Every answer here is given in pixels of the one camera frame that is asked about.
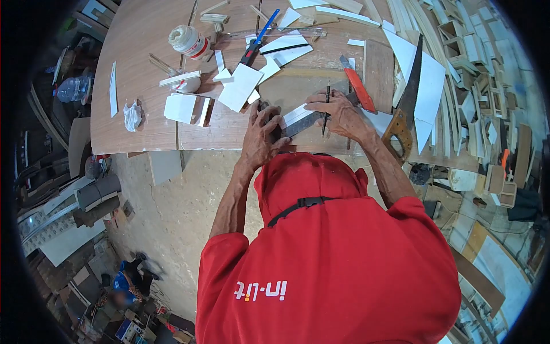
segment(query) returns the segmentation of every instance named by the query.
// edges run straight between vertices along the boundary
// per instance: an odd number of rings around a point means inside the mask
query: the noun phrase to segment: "white plastic container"
[[[210,50],[210,41],[192,26],[179,25],[170,32],[168,43],[190,59],[201,59]]]

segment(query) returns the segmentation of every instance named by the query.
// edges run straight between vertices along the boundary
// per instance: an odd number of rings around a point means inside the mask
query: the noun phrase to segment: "wooden workbench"
[[[248,115],[244,112],[248,107],[235,113],[225,105],[215,102],[207,128],[166,119],[163,113],[169,90],[167,87],[158,87],[158,82],[166,78],[166,75],[148,61],[149,53],[153,53],[173,67],[178,67],[181,63],[187,71],[200,69],[203,72],[202,84],[197,93],[217,98],[223,86],[212,82],[217,74],[215,59],[212,57],[208,63],[182,59],[181,54],[168,43],[168,34],[176,26],[183,24],[192,25],[205,36],[209,36],[213,24],[200,22],[199,13],[219,2],[220,0],[198,0],[195,10],[193,1],[132,0],[122,3],[112,21],[97,65],[91,111],[91,144],[94,154],[241,148],[248,123]],[[393,22],[387,2],[374,0],[374,3],[382,19]],[[229,22],[224,25],[224,32],[256,29],[258,18],[249,8],[250,4],[257,6],[258,2],[232,0],[220,11],[230,15]],[[261,10],[269,16],[277,8],[284,12],[289,3],[287,0],[263,0],[261,6]],[[365,8],[360,14],[369,15]],[[357,71],[359,75],[362,74],[362,47],[347,45],[348,39],[369,39],[389,46],[382,29],[342,19],[338,23],[324,24],[321,27],[326,30],[327,36],[312,44],[312,52],[285,65],[281,72],[260,85],[262,99],[280,106],[282,114],[300,106],[316,90],[326,87],[329,79],[331,85],[347,90],[347,79],[338,60],[341,54],[348,58],[355,57]],[[244,47],[244,41],[240,40],[216,45],[216,49],[223,52],[225,66],[230,70],[237,66]],[[114,61],[117,61],[119,112],[111,118],[109,80]],[[258,56],[252,67],[260,69],[264,65],[265,59]],[[124,127],[122,109],[125,103],[131,106],[134,99],[141,101],[145,122],[137,132],[131,133]],[[350,150],[346,149],[346,143],[346,138],[337,135],[323,139],[318,128],[309,128],[296,135],[292,144],[297,151],[364,155],[355,142],[351,144]],[[426,144],[419,155],[415,143],[409,160],[477,171],[477,160],[466,151],[462,151],[458,157],[446,159],[443,157],[441,142],[436,145],[437,156],[432,155],[428,146]]]

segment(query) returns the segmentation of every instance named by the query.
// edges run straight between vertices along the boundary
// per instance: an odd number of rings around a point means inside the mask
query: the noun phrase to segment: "person in blue shirt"
[[[113,281],[113,290],[109,293],[109,299],[117,308],[127,307],[136,301],[141,302],[144,296],[149,296],[152,281],[159,280],[156,274],[143,267],[143,277],[138,272],[138,266],[145,260],[147,256],[139,252],[133,261],[123,260],[120,264]]]

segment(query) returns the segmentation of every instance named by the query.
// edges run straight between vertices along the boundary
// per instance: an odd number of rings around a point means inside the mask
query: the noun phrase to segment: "blue shirt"
[[[127,262],[128,262],[127,260],[123,260],[122,263],[120,264],[120,269],[118,269],[118,273],[115,276],[113,281],[113,289],[124,291],[126,293],[126,304],[130,305],[134,303],[138,298],[136,297],[136,295],[130,292],[130,284],[128,283],[128,280],[126,279],[126,277],[124,277],[124,274],[122,273],[122,271],[124,271],[124,265]]]

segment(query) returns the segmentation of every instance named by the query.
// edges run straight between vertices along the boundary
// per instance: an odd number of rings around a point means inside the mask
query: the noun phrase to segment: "pencil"
[[[327,101],[326,101],[326,103],[329,102],[330,96],[331,96],[331,81],[329,80],[328,85],[327,85]],[[327,126],[327,113],[324,112],[323,113],[323,128],[321,128],[321,137],[325,137],[325,127],[326,126]]]

